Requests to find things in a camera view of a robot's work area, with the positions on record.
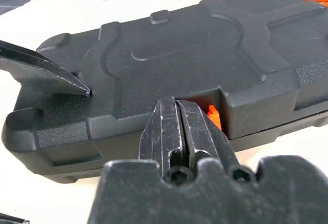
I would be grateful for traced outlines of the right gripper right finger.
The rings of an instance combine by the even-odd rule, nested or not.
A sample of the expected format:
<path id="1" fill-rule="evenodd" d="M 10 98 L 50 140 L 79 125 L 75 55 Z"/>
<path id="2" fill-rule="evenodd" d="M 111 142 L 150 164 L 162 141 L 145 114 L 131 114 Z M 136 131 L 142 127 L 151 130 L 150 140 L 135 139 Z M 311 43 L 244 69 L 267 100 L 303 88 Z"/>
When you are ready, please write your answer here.
<path id="1" fill-rule="evenodd" d="M 177 106 L 188 148 L 188 166 L 194 173 L 198 162 L 207 157 L 218 160 L 226 172 L 230 167 L 240 165 L 226 135 L 198 104 L 179 100 Z"/>

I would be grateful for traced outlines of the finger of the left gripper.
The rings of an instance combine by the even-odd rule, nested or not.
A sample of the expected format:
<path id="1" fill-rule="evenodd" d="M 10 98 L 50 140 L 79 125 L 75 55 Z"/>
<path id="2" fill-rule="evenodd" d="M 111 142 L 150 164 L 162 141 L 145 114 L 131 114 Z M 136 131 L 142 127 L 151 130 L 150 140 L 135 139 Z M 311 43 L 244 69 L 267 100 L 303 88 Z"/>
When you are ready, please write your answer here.
<path id="1" fill-rule="evenodd" d="M 30 224 L 30 221 L 0 213 L 0 224 Z"/>
<path id="2" fill-rule="evenodd" d="M 0 40 L 0 69 L 23 86 L 53 93 L 89 97 L 90 88 L 67 69 L 40 53 Z"/>

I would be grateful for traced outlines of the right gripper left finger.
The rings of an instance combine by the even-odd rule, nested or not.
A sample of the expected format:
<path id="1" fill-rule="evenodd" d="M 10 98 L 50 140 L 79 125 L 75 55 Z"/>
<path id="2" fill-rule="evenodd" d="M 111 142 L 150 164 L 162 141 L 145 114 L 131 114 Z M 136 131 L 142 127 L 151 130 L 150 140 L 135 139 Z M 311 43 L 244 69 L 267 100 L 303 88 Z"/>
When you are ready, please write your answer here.
<path id="1" fill-rule="evenodd" d="M 157 102 L 139 141 L 139 159 L 154 160 L 162 176 L 186 163 L 186 143 L 174 97 Z"/>

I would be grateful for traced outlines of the black plastic tool case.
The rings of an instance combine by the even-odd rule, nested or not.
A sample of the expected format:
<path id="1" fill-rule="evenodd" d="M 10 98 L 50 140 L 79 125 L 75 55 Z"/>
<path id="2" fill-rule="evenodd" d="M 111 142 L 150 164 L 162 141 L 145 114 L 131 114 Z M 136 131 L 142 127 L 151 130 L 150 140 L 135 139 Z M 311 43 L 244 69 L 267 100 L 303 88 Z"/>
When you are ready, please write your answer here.
<path id="1" fill-rule="evenodd" d="M 328 7 L 306 0 L 202 0 L 77 34 L 36 50 L 90 96 L 21 85 L 5 148 L 58 183 L 138 157 L 164 98 L 214 106 L 235 151 L 328 124 Z"/>

